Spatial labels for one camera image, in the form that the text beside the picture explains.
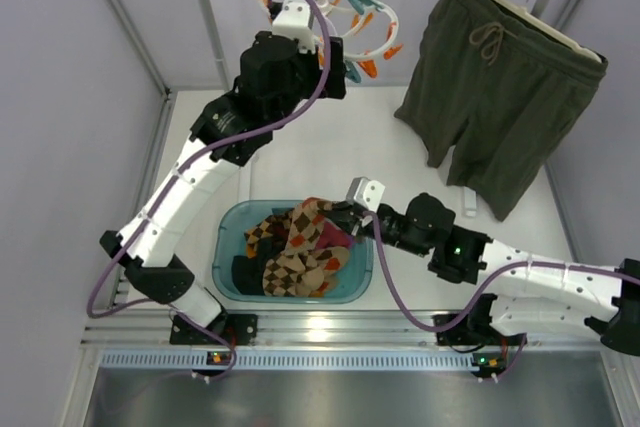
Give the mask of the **white clip sock hanger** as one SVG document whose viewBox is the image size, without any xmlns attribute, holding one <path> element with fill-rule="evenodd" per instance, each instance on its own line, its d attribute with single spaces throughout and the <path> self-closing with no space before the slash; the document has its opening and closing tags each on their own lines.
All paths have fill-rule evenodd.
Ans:
<svg viewBox="0 0 640 427">
<path fill-rule="evenodd" d="M 270 23 L 273 23 L 276 17 L 275 5 L 270 8 L 268 0 L 258 1 L 262 4 L 262 10 L 273 18 L 270 21 Z M 376 14 L 384 14 L 389 19 L 386 40 L 381 46 L 374 50 L 360 53 L 343 52 L 346 78 L 351 82 L 360 83 L 360 73 L 375 79 L 378 76 L 376 62 L 380 59 L 388 61 L 402 50 L 403 45 L 396 42 L 399 31 L 399 18 L 389 5 L 379 0 L 314 0 L 314 2 L 324 18 L 331 37 L 336 37 L 342 41 L 358 35 L 374 19 Z M 333 13 L 352 14 L 353 19 L 350 29 L 344 33 L 339 33 L 330 19 Z"/>
</svg>

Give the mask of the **brown orange argyle sock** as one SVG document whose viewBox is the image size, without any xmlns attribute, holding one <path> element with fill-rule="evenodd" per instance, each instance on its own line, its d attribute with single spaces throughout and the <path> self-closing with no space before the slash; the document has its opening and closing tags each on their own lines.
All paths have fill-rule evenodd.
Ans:
<svg viewBox="0 0 640 427">
<path fill-rule="evenodd" d="M 341 246 L 316 249 L 300 254 L 299 259 L 304 272 L 296 283 L 297 296 L 322 298 L 338 285 L 336 275 L 348 263 L 350 250 Z"/>
</svg>

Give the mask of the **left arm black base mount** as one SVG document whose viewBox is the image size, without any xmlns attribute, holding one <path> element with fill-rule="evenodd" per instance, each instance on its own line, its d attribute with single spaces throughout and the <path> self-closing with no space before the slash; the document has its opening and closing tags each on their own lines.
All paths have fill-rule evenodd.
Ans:
<svg viewBox="0 0 640 427">
<path fill-rule="evenodd" d="M 258 333 L 258 316 L 255 314 L 227 314 L 209 327 L 209 330 L 232 346 L 249 346 Z M 184 319 L 175 316 L 169 337 L 171 345 L 219 345 L 218 341 L 192 327 Z"/>
</svg>

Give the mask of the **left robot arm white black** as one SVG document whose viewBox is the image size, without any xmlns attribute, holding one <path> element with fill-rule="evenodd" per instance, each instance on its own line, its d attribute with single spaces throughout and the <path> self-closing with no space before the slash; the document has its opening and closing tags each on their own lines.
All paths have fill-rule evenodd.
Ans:
<svg viewBox="0 0 640 427">
<path fill-rule="evenodd" d="M 136 217 L 100 244 L 131 286 L 172 308 L 205 335 L 219 335 L 227 313 L 176 254 L 213 194 L 320 98 L 346 94 L 343 41 L 327 36 L 303 51 L 284 36 L 260 32 L 240 59 L 230 91 L 208 102 L 190 128 L 176 163 Z"/>
</svg>

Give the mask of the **brown yellow argyle sock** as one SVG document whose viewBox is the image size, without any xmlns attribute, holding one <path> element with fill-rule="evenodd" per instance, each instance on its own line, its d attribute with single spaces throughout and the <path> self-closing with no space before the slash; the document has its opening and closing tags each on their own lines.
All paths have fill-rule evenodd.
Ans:
<svg viewBox="0 0 640 427">
<path fill-rule="evenodd" d="M 291 210 L 274 211 L 260 223 L 249 228 L 244 233 L 247 257 L 254 258 L 256 256 L 255 247 L 261 239 L 273 237 L 285 240 L 287 243 L 291 220 Z"/>
</svg>

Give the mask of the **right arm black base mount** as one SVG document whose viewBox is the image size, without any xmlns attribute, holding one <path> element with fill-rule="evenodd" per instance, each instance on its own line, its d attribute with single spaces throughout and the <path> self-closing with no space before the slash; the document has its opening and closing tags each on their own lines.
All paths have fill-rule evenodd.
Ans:
<svg viewBox="0 0 640 427">
<path fill-rule="evenodd" d="M 517 346 L 522 337 L 522 334 L 503 335 L 485 320 L 476 322 L 465 317 L 455 327 L 437 333 L 436 343 L 438 346 L 465 351 L 482 347 Z"/>
</svg>

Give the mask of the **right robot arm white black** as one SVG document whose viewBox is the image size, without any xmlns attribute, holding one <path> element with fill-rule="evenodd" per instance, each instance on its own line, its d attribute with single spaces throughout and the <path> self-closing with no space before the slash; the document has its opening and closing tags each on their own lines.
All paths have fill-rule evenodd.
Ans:
<svg viewBox="0 0 640 427">
<path fill-rule="evenodd" d="M 459 227 L 455 214 L 421 193 L 398 213 L 387 204 L 376 211 L 355 202 L 328 213 L 340 229 L 369 237 L 382 252 L 390 246 L 428 257 L 428 270 L 476 291 L 457 314 L 418 320 L 401 299 L 389 268 L 382 268 L 394 302 L 421 330 L 451 345 L 514 345 L 533 334 L 596 338 L 613 351 L 639 353 L 639 263 L 617 267 L 564 263 L 510 247 L 488 235 Z"/>
</svg>

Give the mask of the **brown beige argyle sock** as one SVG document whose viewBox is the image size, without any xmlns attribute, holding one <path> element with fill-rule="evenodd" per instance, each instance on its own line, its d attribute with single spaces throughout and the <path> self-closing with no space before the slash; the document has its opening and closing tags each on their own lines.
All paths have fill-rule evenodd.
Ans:
<svg viewBox="0 0 640 427">
<path fill-rule="evenodd" d="M 262 287 L 266 296 L 310 297 L 325 283 L 323 268 L 305 253 L 281 253 L 269 260 L 263 272 Z"/>
</svg>

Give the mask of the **beige orange argyle sock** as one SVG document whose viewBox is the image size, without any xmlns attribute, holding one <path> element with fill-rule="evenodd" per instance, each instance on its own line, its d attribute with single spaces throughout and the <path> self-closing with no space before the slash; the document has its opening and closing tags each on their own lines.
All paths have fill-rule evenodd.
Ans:
<svg viewBox="0 0 640 427">
<path fill-rule="evenodd" d="M 310 197 L 297 204 L 291 214 L 286 254 L 308 253 L 316 248 L 323 233 L 325 214 L 333 209 L 332 201 Z"/>
</svg>

